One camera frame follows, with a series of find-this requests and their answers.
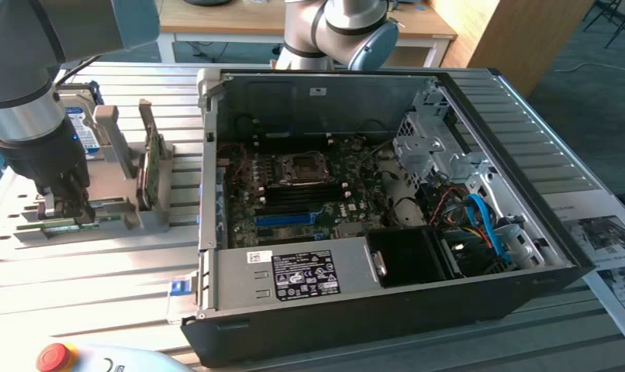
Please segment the warning label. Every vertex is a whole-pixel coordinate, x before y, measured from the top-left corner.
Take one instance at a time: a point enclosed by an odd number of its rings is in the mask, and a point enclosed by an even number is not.
[[[289,301],[341,293],[330,250],[271,257],[275,295]]]

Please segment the motherboard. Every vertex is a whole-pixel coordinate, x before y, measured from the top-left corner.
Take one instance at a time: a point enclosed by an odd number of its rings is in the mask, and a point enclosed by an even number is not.
[[[371,170],[375,147],[361,136],[220,143],[227,248],[349,238],[382,228],[387,201]]]

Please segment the robotic arm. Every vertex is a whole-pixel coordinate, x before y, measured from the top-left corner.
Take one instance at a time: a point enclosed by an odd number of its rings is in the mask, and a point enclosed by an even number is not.
[[[285,47],[279,70],[377,70],[386,62],[398,26],[386,0],[286,0]]]
[[[0,0],[0,154],[44,196],[40,219],[95,220],[86,154],[48,68],[158,36],[154,0]]]

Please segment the table leg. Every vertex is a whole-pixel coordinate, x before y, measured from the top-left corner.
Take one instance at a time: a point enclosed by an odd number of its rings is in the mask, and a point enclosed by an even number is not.
[[[434,45],[427,52],[427,58],[425,59],[423,67],[439,67],[446,49],[449,48],[449,39],[434,40]]]
[[[159,45],[160,63],[174,64],[175,61],[175,34],[162,33],[156,40]]]

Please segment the emergency stop button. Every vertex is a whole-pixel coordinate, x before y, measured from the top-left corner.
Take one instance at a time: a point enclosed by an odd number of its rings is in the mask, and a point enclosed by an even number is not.
[[[74,353],[60,343],[52,343],[41,350],[36,360],[36,369],[40,372],[58,372],[63,370],[75,358]]]

